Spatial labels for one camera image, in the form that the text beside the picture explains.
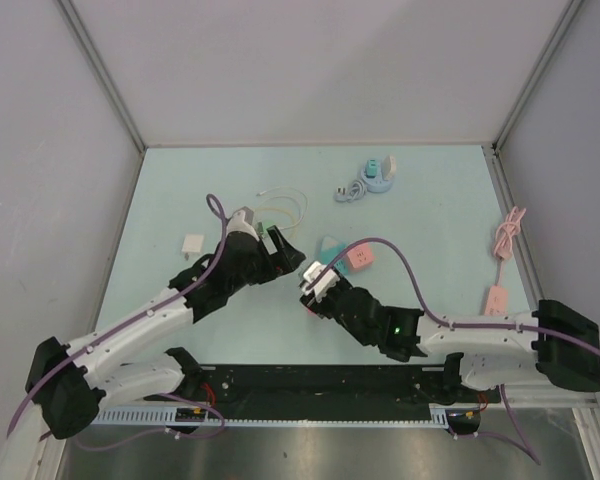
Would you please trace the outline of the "teal triangular power strip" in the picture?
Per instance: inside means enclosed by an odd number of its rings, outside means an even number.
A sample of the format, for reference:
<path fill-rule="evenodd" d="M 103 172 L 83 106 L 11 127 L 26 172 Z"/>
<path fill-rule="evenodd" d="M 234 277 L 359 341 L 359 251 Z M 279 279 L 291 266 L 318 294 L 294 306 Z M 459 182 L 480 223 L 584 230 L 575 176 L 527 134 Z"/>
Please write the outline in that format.
<path fill-rule="evenodd" d="M 341 251 L 346 248 L 347 244 L 340 241 L 339 239 L 325 235 L 318 243 L 317 257 L 316 259 L 324 265 L 329 264 Z M 334 268 L 344 276 L 351 274 L 351 270 L 346 263 L 346 258 L 340 258 L 335 264 Z"/>

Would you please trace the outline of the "pink cube socket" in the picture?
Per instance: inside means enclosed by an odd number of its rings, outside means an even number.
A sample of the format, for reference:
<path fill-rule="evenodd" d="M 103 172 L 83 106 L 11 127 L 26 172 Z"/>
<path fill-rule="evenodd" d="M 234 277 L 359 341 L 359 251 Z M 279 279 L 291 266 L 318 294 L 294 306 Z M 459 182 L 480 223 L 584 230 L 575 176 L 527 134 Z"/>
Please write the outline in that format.
<path fill-rule="evenodd" d="M 359 273 L 368 269 L 375 261 L 375 255 L 370 243 L 363 243 L 349 250 L 343 257 L 349 274 Z"/>

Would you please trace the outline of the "blue round power strip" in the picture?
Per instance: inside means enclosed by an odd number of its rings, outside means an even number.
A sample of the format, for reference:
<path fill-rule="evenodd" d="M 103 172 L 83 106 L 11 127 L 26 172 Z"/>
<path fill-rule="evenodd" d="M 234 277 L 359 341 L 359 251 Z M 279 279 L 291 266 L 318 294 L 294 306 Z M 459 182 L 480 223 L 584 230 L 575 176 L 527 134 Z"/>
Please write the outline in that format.
<path fill-rule="evenodd" d="M 383 194 L 392 188 L 394 180 L 395 177 L 385 179 L 381 173 L 369 177 L 366 170 L 361 169 L 359 175 L 348 186 L 336 189 L 334 200 L 338 203 L 351 203 L 362 199 L 368 193 Z"/>

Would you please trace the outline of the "white square adapter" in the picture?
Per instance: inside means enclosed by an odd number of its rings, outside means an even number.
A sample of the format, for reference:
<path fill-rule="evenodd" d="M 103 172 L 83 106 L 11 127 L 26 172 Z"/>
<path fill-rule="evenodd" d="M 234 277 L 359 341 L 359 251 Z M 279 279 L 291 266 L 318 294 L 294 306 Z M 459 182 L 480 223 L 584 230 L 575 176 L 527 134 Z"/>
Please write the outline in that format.
<path fill-rule="evenodd" d="M 381 175 L 384 182 L 391 183 L 397 171 L 396 159 L 393 155 L 386 156 L 381 163 Z"/>

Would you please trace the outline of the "teal charger plug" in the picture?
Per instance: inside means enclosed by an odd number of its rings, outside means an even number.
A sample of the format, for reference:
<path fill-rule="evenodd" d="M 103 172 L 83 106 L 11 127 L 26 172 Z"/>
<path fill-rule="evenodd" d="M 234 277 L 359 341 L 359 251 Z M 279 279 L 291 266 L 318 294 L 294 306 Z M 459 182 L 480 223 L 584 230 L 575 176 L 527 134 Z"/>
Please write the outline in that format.
<path fill-rule="evenodd" d="M 364 177 L 374 179 L 378 176 L 381 167 L 376 159 L 369 159 L 364 167 Z"/>

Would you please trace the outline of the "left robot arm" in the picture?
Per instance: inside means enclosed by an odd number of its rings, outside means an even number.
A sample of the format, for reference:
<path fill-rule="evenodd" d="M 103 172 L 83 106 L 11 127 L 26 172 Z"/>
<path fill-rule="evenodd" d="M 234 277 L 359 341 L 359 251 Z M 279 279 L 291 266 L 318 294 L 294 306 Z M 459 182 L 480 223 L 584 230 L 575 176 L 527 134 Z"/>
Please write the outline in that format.
<path fill-rule="evenodd" d="M 101 411 L 145 397 L 194 397 L 205 374 L 185 348 L 172 347 L 150 362 L 130 359 L 151 343 L 223 308 L 243 287 L 296 271 L 305 254 L 277 227 L 267 232 L 272 251 L 256 233 L 230 232 L 214 253 L 178 273 L 138 313 L 66 344 L 55 337 L 39 344 L 25 390 L 40 407 L 50 434 L 71 438 Z"/>

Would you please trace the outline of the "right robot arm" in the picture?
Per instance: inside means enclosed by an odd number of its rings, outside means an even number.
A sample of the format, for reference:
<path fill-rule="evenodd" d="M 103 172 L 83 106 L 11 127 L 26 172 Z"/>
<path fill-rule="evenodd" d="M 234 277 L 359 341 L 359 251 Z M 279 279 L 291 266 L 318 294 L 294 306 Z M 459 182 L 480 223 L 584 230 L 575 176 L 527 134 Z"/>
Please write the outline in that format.
<path fill-rule="evenodd" d="M 503 317 L 455 317 L 436 323 L 423 310 L 385 306 L 344 277 L 300 285 L 301 303 L 334 320 L 363 346 L 408 362 L 444 360 L 443 393 L 464 401 L 502 384 L 548 381 L 564 390 L 600 392 L 597 324 L 556 300 Z"/>

